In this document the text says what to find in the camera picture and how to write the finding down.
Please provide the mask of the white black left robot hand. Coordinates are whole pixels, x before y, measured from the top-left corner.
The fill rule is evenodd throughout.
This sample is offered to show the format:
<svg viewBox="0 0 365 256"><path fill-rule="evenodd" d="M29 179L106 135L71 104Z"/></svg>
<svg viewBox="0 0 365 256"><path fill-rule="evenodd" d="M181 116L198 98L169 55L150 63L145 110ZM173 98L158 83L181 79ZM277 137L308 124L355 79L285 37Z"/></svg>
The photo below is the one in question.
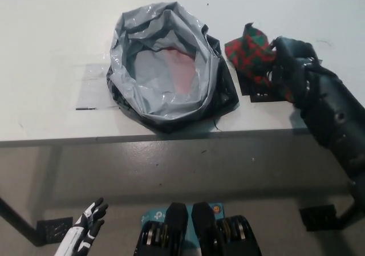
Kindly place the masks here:
<svg viewBox="0 0 365 256"><path fill-rule="evenodd" d="M103 197L94 201L68 230L60 243L55 256L87 255L104 224L108 204Z"/></svg>

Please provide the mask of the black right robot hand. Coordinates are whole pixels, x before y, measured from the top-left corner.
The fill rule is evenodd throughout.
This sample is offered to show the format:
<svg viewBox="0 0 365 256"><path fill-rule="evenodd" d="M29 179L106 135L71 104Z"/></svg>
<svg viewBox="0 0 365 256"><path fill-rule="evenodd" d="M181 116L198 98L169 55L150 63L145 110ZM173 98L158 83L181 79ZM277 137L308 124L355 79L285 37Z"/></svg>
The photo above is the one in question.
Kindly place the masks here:
<svg viewBox="0 0 365 256"><path fill-rule="evenodd" d="M272 42L275 59L268 75L274 87L280 89L287 101L303 105L308 91L307 70L321 65L312 44L279 36Z"/></svg>

